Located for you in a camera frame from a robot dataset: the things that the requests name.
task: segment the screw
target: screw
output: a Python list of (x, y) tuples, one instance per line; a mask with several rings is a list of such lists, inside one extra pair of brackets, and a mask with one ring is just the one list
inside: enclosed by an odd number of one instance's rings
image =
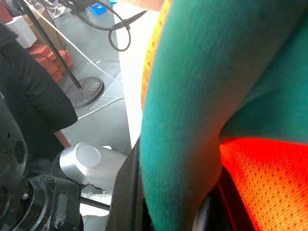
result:
[(26, 200), (26, 199), (28, 199), (28, 198), (29, 198), (29, 194), (27, 194), (27, 193), (24, 192), (24, 194), (22, 195), (21, 199), (22, 199), (22, 200)]
[(64, 222), (63, 222), (63, 221), (60, 221), (60, 222), (58, 223), (58, 228), (61, 228), (63, 225), (64, 225)]

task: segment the blue object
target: blue object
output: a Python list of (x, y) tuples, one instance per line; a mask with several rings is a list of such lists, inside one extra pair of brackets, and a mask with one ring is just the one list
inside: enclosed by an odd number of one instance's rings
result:
[(90, 6), (91, 12), (95, 15), (100, 15), (107, 11), (106, 7), (101, 5), (100, 3), (96, 3)]
[(110, 4), (113, 6), (114, 4), (117, 4), (117, 2), (114, 0), (110, 0)]

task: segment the white cable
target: white cable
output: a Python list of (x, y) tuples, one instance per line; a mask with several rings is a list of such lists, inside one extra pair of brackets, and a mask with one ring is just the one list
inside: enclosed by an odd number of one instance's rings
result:
[(62, 32), (60, 30), (58, 30), (51, 22), (49, 22), (37, 9), (34, 8), (34, 6), (32, 6), (29, 2), (27, 2), (26, 0), (23, 0), (30, 9), (32, 9), (33, 11), (35, 11), (46, 23), (48, 23), (55, 31), (57, 31), (69, 44), (71, 44), (83, 57), (85, 57), (93, 66), (95, 66), (97, 69), (99, 69), (101, 72), (103, 72), (104, 74), (106, 74), (109, 78), (111, 78), (113, 81), (117, 82), (118, 84), (123, 85), (122, 83), (120, 83), (119, 81), (115, 80), (114, 78), (112, 78), (109, 74), (107, 74), (105, 71), (103, 71), (102, 69), (100, 69), (91, 59), (89, 59), (84, 53), (82, 53), (82, 51), (74, 44), (72, 43), (64, 34), (62, 34)]
[(110, 105), (110, 104), (112, 104), (112, 103), (115, 103), (115, 102), (117, 102), (117, 101), (119, 101), (119, 100), (122, 100), (122, 99), (124, 99), (124, 98), (125, 98), (125, 97), (121, 97), (121, 98), (112, 100), (111, 102), (109, 102), (109, 103), (107, 103), (107, 104), (105, 104), (105, 105), (103, 105), (103, 106), (101, 106), (101, 107), (95, 109), (94, 111), (91, 111), (91, 112), (89, 112), (89, 113), (87, 113), (87, 114), (85, 114), (85, 115), (79, 117), (78, 120), (80, 120), (80, 119), (82, 119), (82, 118), (84, 118), (84, 117), (86, 117), (86, 116), (88, 116), (88, 115), (91, 115), (91, 114), (93, 114), (94, 112), (97, 112), (98, 110), (101, 110), (101, 109), (103, 109), (104, 107), (106, 107), (106, 106), (108, 106), (108, 105)]

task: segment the metal pole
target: metal pole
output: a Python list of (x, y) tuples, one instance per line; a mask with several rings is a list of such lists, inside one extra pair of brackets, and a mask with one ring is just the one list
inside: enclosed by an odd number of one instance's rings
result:
[(93, 206), (93, 207), (96, 207), (96, 208), (101, 208), (101, 209), (104, 209), (104, 210), (107, 210), (107, 211), (110, 210), (110, 205), (106, 205), (106, 204), (98, 202), (98, 201), (93, 201), (89, 198), (82, 197), (82, 196), (80, 197), (80, 203), (82, 203), (84, 205), (90, 205), (90, 206)]
[(76, 79), (76, 77), (73, 75), (73, 73), (71, 72), (71, 70), (68, 68), (68, 66), (66, 65), (65, 61), (63, 60), (63, 58), (61, 57), (61, 55), (59, 54), (59, 52), (57, 51), (56, 47), (54, 46), (54, 44), (52, 43), (52, 41), (50, 40), (50, 38), (48, 37), (48, 35), (46, 34), (46, 32), (44, 31), (44, 29), (42, 28), (42, 26), (39, 24), (38, 20), (36, 19), (36, 17), (34, 16), (34, 14), (32, 13), (32, 11), (30, 10), (30, 8), (23, 4), (23, 0), (19, 0), (20, 4), (23, 7), (23, 10), (25, 11), (25, 13), (28, 15), (28, 17), (30, 18), (30, 20), (33, 22), (34, 26), (37, 28), (37, 30), (39, 31), (39, 33), (43, 36), (43, 38), (45, 39), (45, 41), (47, 42), (48, 46), (50, 47), (50, 49), (52, 50), (52, 52), (55, 54), (55, 56), (57, 57), (57, 59), (59, 60), (59, 62), (61, 63), (61, 65), (64, 67), (65, 71), (67, 72), (68, 76), (71, 78), (71, 80), (73, 81), (73, 83), (76, 85), (76, 87), (78, 89), (81, 88), (80, 83), (78, 82), (78, 80)]

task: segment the green knit fabric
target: green knit fabric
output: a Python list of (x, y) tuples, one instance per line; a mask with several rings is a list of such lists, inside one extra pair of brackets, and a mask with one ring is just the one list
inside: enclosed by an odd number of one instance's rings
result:
[(224, 139), (308, 142), (306, 2), (173, 1), (141, 131), (156, 231), (192, 229), (219, 176)]

